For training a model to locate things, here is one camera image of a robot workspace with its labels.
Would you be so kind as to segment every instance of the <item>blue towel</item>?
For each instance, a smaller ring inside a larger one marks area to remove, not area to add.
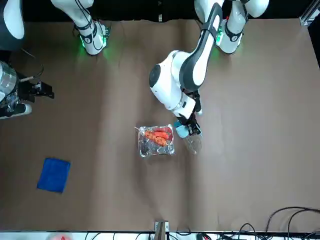
[[[42,190],[62,193],[67,183],[69,169],[70,162],[56,158],[46,158],[36,187]]]

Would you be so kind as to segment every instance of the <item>metal bracket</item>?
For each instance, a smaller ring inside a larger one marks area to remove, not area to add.
[[[154,223],[155,236],[154,240],[165,240],[166,232],[169,232],[168,221],[156,221]]]
[[[313,0],[299,17],[301,26],[309,26],[320,13],[320,0]]]

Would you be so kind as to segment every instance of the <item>plastic bag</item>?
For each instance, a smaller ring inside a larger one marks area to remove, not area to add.
[[[166,145],[161,146],[153,140],[146,137],[146,132],[164,132],[167,133],[168,139]],[[174,134],[172,125],[167,126],[141,126],[138,132],[138,147],[141,157],[147,157],[151,155],[173,155],[175,153],[174,148]]]

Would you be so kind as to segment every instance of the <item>orange vegetable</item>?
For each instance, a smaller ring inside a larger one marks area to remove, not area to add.
[[[146,138],[152,140],[153,142],[155,142],[156,144],[162,147],[167,145],[166,139],[164,139],[162,136],[156,136],[154,132],[146,131],[144,135]]]
[[[163,132],[163,131],[155,131],[155,132],[154,132],[154,135],[155,135],[156,137],[162,137],[162,138],[164,138],[165,140],[169,140],[169,135],[168,135],[168,133],[166,133],[166,132]]]
[[[161,136],[155,137],[155,143],[162,146],[162,147],[167,145],[167,141]]]
[[[156,128],[156,129],[154,129],[154,132],[164,132],[164,133],[166,133],[166,134],[168,135],[168,137],[169,137],[169,139],[167,139],[167,140],[172,141],[172,139],[173,139],[172,130],[171,130],[171,128],[168,127],[168,126]]]

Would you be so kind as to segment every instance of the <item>black background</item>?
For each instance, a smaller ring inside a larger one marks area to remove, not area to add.
[[[312,0],[270,0],[261,19],[298,18]],[[226,17],[231,1],[225,0],[222,10]],[[24,0],[23,19],[26,22],[65,22],[70,18],[55,8],[50,0]],[[95,0],[89,8],[94,18],[102,20],[162,20],[197,19],[194,0]]]
[[[320,15],[311,23],[308,28],[313,49],[320,67]]]

